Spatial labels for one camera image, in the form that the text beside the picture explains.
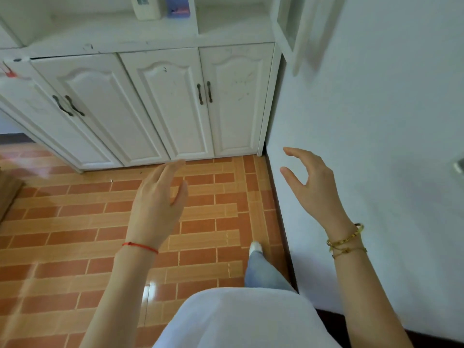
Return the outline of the person's right hand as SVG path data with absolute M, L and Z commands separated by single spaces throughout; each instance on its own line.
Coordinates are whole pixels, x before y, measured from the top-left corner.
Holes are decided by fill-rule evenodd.
M 307 150 L 284 147 L 286 155 L 298 158 L 304 165 L 308 179 L 307 196 L 297 199 L 303 209 L 325 230 L 328 239 L 338 241 L 348 238 L 357 230 L 339 198 L 334 173 L 323 159 Z

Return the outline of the person's left hand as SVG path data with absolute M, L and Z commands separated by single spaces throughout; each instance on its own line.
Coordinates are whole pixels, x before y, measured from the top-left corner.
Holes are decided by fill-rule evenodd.
M 157 253 L 178 221 L 170 214 L 171 183 L 185 165 L 177 160 L 158 166 L 141 183 L 132 204 L 124 246 L 137 246 Z

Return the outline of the person's left forearm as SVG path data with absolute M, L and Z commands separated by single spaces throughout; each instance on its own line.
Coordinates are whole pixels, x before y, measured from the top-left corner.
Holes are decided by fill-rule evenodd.
M 134 348 L 143 292 L 157 254 L 122 245 L 79 348 Z

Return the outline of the person's right forearm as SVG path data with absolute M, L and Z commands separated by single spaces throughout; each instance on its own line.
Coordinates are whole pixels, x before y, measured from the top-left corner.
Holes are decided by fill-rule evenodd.
M 328 241 L 351 348 L 414 348 L 357 230 L 348 238 Z

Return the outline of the white panelled cabinet door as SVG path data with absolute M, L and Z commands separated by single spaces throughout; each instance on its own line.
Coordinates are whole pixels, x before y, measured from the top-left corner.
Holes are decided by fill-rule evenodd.
M 119 54 L 171 159 L 215 156 L 197 47 Z M 200 105 L 196 84 L 201 84 Z
M 216 157 L 258 152 L 274 46 L 199 49 Z M 208 100 L 207 81 L 213 103 Z
M 170 161 L 117 54 L 40 58 L 32 65 L 64 99 L 72 98 L 85 113 L 80 118 L 124 166 Z

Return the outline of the blue jeans leg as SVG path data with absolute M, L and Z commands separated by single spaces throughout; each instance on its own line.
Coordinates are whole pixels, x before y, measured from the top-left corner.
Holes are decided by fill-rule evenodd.
M 266 260 L 262 251 L 250 250 L 244 277 L 245 288 L 264 288 L 297 293 L 286 278 Z

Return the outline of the white shirt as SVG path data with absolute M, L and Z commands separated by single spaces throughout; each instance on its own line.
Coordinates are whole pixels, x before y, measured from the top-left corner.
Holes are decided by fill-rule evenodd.
M 313 305 L 287 290 L 215 288 L 179 308 L 153 348 L 341 348 Z

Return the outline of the white glass cabinet door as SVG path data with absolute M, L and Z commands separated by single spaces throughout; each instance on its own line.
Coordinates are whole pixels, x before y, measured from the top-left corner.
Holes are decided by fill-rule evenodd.
M 273 34 L 293 76 L 304 63 L 318 71 L 345 1 L 272 0 Z

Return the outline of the white cabinet door red tape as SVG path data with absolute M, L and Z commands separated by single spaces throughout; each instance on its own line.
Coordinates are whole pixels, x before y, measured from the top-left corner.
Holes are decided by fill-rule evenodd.
M 74 116 L 61 111 L 52 95 Z M 74 169 L 123 166 L 30 60 L 0 60 L 0 109 Z

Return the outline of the white wooden cabinet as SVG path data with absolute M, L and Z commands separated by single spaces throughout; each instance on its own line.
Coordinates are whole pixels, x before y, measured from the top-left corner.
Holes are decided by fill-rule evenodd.
M 119 54 L 127 52 L 274 43 L 258 152 L 252 153 L 261 156 L 282 54 L 272 31 L 271 4 L 272 0 L 189 0 L 189 18 L 169 18 L 164 10 L 159 20 L 141 21 L 131 0 L 0 0 L 0 60 L 25 59 L 32 64 L 40 58 L 114 53 L 122 62 Z

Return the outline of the blue box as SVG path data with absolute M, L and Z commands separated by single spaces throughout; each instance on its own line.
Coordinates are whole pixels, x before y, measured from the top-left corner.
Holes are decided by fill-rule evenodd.
M 167 5 L 167 17 L 169 18 L 189 18 L 189 0 L 165 0 Z

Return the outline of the white plastic device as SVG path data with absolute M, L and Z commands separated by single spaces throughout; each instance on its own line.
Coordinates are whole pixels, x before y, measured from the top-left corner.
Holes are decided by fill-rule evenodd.
M 161 0 L 131 0 L 131 3 L 138 20 L 159 20 L 163 16 Z

